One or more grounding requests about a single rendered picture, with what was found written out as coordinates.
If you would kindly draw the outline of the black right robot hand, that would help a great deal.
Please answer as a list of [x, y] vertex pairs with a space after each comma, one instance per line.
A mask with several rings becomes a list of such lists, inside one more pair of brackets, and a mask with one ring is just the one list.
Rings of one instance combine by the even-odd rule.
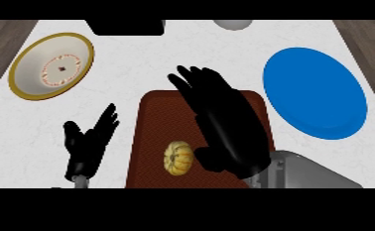
[[195, 150], [195, 157], [206, 171], [227, 171], [246, 179], [271, 163], [267, 131], [255, 110], [215, 70], [178, 65], [177, 71], [180, 76], [170, 73], [167, 77], [196, 114], [208, 144]]

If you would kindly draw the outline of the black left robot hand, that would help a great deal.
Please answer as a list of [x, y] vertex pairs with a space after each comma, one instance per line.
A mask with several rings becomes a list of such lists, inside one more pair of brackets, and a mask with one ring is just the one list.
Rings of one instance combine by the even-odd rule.
[[74, 121], [63, 124], [65, 147], [71, 155], [65, 174], [68, 181], [78, 175], [85, 178], [94, 176], [118, 124], [113, 104], [108, 105], [93, 128], [85, 132]]

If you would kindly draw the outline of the yellow squash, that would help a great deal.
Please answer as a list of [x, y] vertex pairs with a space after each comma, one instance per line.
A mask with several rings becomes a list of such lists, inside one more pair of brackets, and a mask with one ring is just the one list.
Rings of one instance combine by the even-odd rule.
[[164, 151], [164, 169], [171, 175], [184, 175], [192, 167], [195, 160], [190, 145], [183, 141], [168, 144]]

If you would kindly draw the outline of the brown rectangular tray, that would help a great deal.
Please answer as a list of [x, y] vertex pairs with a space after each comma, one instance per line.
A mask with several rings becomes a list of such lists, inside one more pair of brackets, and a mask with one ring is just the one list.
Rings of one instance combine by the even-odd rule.
[[164, 151], [174, 141], [192, 149], [206, 142], [195, 121], [195, 113], [175, 90], [149, 91], [139, 103], [133, 146], [125, 179], [127, 188], [246, 188], [227, 172], [211, 173], [198, 161], [184, 175], [164, 168]]

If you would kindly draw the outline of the blue plate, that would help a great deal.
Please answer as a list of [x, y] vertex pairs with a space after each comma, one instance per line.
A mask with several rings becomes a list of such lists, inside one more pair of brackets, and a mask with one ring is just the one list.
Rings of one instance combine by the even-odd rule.
[[366, 96], [342, 63], [308, 48], [286, 48], [264, 66], [264, 90], [289, 125], [308, 136], [341, 140], [357, 133], [367, 116]]

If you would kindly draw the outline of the gold-rimmed white bowl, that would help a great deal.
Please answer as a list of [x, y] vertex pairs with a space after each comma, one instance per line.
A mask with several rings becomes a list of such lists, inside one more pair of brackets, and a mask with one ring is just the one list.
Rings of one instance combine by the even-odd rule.
[[22, 50], [9, 70], [9, 88], [31, 101], [63, 94], [84, 79], [94, 63], [94, 46], [78, 33], [56, 33]]

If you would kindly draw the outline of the grey round object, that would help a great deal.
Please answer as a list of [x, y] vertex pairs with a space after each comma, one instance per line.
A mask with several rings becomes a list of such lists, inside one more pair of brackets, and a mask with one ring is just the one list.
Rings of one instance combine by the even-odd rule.
[[252, 24], [251, 20], [215, 20], [214, 23], [229, 31], [240, 31]]

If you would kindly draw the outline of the black appliance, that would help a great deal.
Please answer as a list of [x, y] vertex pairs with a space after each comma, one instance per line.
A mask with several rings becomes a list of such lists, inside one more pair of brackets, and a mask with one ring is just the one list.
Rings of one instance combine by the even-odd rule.
[[93, 33], [99, 36], [161, 36], [164, 20], [87, 20]]

